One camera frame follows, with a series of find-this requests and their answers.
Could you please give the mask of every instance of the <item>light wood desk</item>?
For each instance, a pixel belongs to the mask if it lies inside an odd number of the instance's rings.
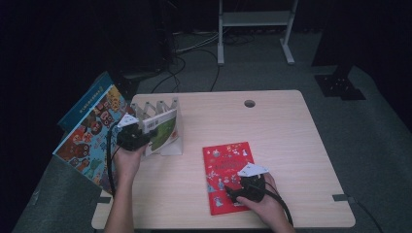
[[[238,142],[249,142],[255,163],[270,170],[295,227],[355,224],[349,204],[333,201],[332,195],[343,191],[299,91],[142,94],[132,102],[172,96],[179,96],[184,154],[142,160],[133,185],[135,228],[266,228],[250,211],[209,212],[202,147]],[[247,108],[246,100],[256,105]],[[110,195],[103,191],[101,196]],[[97,205],[95,229],[104,227],[111,204]]]

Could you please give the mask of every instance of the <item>floor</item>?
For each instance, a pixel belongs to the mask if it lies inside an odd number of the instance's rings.
[[[211,36],[176,35],[176,47],[189,48]],[[137,92],[299,90],[343,190],[371,213],[384,232],[409,232],[412,228],[410,131],[374,81],[357,67],[352,69],[349,79],[365,100],[343,101],[323,96],[314,76],[330,74],[335,67],[311,66],[322,33],[292,33],[294,65],[288,65],[283,55],[279,44],[282,36],[282,33],[267,33],[228,37],[224,66],[217,65],[216,43],[182,53],[169,70],[142,81]],[[171,73],[176,79],[166,79]],[[90,223],[99,194],[99,188],[52,158],[14,232],[95,232]],[[357,223],[350,229],[297,229],[297,232],[378,232],[378,226],[359,204],[352,204],[351,208]]]

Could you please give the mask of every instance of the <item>white metal stand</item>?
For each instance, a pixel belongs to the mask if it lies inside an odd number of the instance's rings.
[[[219,1],[219,41],[218,41],[218,64],[224,65],[223,49],[223,28],[228,26],[269,26],[269,25],[286,25],[285,38],[280,40],[282,49],[288,64],[293,65],[294,59],[288,46],[289,37],[292,31],[292,25],[297,8],[298,0],[293,1],[290,11],[279,12],[241,12],[241,13],[224,13],[223,0]]]

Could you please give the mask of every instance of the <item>bookend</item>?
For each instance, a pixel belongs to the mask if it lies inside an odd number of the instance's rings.
[[[291,212],[289,211],[288,206],[274,187],[273,190],[276,194],[266,189],[266,181],[264,180],[263,175],[240,177],[240,184],[242,185],[242,188],[237,190],[233,190],[226,185],[224,186],[227,195],[230,197],[230,200],[233,203],[238,202],[236,200],[238,196],[246,197],[251,201],[260,202],[263,199],[264,195],[268,195],[279,202],[279,204],[281,204],[288,218],[288,222],[293,225]]]
[[[340,97],[342,100],[365,100],[361,91],[348,79],[352,65],[339,64],[332,75],[316,75],[315,80],[325,97]]]
[[[146,102],[143,108],[139,107],[137,103],[131,103],[130,106],[136,113],[136,117],[139,119],[140,123],[144,122],[145,120],[160,116],[168,111],[176,110],[177,114],[176,114],[175,128],[178,134],[177,139],[167,145],[165,144],[164,146],[162,146],[158,150],[158,153],[160,153],[161,155],[182,155],[183,154],[184,128],[183,128],[182,115],[180,112],[178,97],[172,98],[170,106],[168,106],[165,103],[165,101],[157,101],[155,103],[155,106],[150,102]]]

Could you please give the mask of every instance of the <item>white tag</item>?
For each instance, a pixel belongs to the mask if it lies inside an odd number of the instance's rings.
[[[263,173],[268,173],[269,170],[265,167],[253,164],[253,163],[248,163],[242,170],[240,170],[237,175],[239,177],[252,177],[256,175],[260,175]]]
[[[120,122],[118,124],[118,128],[122,128],[122,127],[125,127],[125,126],[133,124],[133,123],[137,123],[137,122],[139,122],[138,118],[136,118],[132,115],[129,115],[129,114],[125,114],[123,116],[123,118],[120,120]]]

